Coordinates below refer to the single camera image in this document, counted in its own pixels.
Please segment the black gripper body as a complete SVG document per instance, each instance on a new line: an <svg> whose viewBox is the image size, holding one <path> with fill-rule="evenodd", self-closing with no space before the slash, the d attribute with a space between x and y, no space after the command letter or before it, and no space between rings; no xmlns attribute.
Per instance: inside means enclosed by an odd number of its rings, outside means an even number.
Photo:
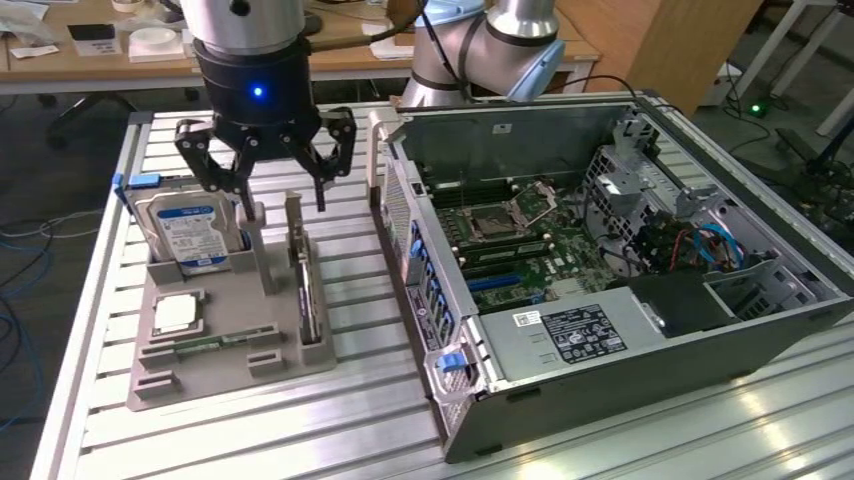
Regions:
<svg viewBox="0 0 854 480"><path fill-rule="evenodd" d="M193 48L215 112L215 137L233 150L253 137L273 149L280 138L307 144L320 130L309 81L308 42L257 55L236 55L196 40Z"/></svg>

